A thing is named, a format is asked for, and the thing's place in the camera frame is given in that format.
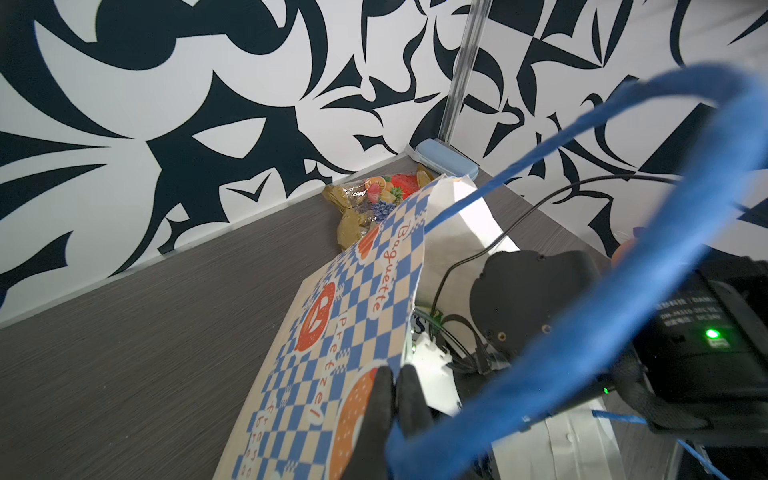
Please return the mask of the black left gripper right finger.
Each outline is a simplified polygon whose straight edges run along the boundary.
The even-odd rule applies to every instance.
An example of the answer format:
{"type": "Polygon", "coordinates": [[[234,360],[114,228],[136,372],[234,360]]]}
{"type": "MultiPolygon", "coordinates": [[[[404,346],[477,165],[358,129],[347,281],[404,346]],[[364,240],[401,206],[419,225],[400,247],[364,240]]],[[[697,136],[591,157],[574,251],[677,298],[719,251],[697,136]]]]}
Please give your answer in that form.
{"type": "Polygon", "coordinates": [[[416,368],[407,364],[396,382],[395,419],[392,428],[392,477],[411,479],[420,462],[430,456],[429,430],[434,422],[416,368]]]}

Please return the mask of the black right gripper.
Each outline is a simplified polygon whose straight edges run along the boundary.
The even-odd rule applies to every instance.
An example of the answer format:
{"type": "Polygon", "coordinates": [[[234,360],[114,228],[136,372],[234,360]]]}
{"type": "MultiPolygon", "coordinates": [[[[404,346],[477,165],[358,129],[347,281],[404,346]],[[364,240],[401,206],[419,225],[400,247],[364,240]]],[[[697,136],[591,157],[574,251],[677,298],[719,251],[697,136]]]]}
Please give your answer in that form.
{"type": "Polygon", "coordinates": [[[485,340],[489,368],[506,368],[530,341],[550,333],[557,315],[599,279],[597,265],[583,251],[491,255],[469,296],[471,319],[485,340]]]}

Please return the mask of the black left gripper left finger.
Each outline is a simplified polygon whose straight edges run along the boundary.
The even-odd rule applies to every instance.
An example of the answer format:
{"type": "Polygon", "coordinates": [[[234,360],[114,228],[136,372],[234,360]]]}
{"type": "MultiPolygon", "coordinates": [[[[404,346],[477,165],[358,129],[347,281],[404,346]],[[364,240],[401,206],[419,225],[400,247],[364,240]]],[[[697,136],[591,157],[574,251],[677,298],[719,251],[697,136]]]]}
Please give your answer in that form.
{"type": "Polygon", "coordinates": [[[384,366],[377,370],[358,439],[342,479],[390,478],[385,447],[394,416],[393,373],[389,367],[384,366]]]}

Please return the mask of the checkered paper bag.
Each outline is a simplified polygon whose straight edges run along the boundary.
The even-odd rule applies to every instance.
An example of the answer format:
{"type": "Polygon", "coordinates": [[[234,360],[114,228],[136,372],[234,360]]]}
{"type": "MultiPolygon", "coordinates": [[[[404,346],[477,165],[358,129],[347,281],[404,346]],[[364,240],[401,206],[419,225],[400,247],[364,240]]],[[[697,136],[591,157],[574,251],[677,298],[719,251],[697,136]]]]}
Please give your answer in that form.
{"type": "Polygon", "coordinates": [[[671,71],[624,86],[608,101],[485,185],[440,177],[370,235],[306,279],[237,419],[219,479],[335,479],[352,454],[354,428],[341,415],[357,385],[406,361],[411,317],[426,292],[437,251],[462,232],[501,236],[485,197],[581,133],[645,101],[692,96],[716,111],[684,157],[679,184],[618,270],[555,317],[509,372],[445,425],[412,440],[386,439],[402,479],[448,479],[504,435],[585,385],[605,367],[654,303],[726,222],[749,172],[767,159],[767,91],[762,80],[719,64],[671,71]]]}

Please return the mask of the gold fruit gummy bag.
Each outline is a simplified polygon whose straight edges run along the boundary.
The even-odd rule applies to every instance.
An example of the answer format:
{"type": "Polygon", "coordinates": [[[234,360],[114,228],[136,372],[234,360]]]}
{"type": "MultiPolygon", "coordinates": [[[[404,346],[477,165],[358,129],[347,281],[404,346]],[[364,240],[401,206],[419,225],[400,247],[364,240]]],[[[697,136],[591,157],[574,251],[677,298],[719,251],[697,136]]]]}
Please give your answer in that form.
{"type": "Polygon", "coordinates": [[[322,196],[342,215],[336,233],[341,250],[354,245],[434,179],[433,173],[419,166],[414,172],[382,174],[326,186],[322,196]]]}

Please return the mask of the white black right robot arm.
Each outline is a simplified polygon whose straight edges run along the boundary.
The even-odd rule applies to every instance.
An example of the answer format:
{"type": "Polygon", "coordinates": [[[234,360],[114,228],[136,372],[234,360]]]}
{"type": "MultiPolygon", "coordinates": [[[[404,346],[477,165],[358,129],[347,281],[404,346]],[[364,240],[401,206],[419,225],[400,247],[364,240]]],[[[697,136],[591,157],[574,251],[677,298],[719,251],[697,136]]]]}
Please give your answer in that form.
{"type": "MultiPolygon", "coordinates": [[[[471,287],[470,315],[485,344],[513,362],[599,277],[581,251],[497,253],[471,287]]],[[[765,478],[766,263],[700,263],[569,405],[612,392],[653,433],[704,448],[726,476],[765,478]]]]}

